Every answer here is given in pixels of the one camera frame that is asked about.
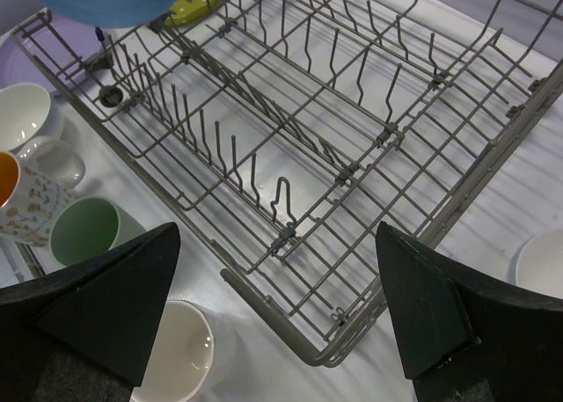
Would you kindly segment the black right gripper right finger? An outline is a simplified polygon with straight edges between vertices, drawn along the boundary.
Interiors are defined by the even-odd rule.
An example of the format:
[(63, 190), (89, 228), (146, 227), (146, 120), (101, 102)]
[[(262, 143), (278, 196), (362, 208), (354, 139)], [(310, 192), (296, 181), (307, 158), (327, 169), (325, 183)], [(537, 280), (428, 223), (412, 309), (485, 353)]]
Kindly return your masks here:
[(560, 401), (562, 302), (435, 252), (385, 222), (380, 278), (419, 401)]

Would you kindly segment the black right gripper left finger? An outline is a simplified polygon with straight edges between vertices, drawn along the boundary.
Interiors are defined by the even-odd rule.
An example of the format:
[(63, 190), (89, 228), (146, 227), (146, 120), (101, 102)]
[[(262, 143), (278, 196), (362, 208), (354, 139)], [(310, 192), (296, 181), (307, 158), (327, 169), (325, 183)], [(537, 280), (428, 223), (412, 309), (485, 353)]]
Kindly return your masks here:
[(1, 290), (3, 401), (128, 401), (148, 365), (180, 250), (164, 223)]

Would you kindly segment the lilac plastic plate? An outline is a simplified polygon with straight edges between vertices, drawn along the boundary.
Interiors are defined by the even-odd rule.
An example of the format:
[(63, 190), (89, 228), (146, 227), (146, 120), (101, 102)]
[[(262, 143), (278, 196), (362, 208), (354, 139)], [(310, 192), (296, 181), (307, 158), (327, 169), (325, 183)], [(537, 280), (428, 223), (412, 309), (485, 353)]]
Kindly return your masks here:
[(59, 91), (48, 81), (28, 57), (38, 57), (69, 89), (82, 84), (96, 70), (107, 70), (113, 56), (98, 59), (102, 44), (95, 28), (53, 14), (50, 26), (35, 20), (27, 27), (26, 37), (18, 31), (1, 45), (1, 87), (33, 83), (56, 96)]

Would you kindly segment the green polka-dot plate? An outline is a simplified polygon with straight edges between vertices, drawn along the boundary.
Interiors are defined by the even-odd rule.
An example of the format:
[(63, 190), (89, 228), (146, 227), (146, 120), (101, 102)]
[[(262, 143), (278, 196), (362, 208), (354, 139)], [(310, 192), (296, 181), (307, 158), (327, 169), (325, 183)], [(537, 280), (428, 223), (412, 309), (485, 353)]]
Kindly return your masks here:
[(205, 17), (220, 0), (178, 0), (165, 18), (166, 26), (182, 26)]

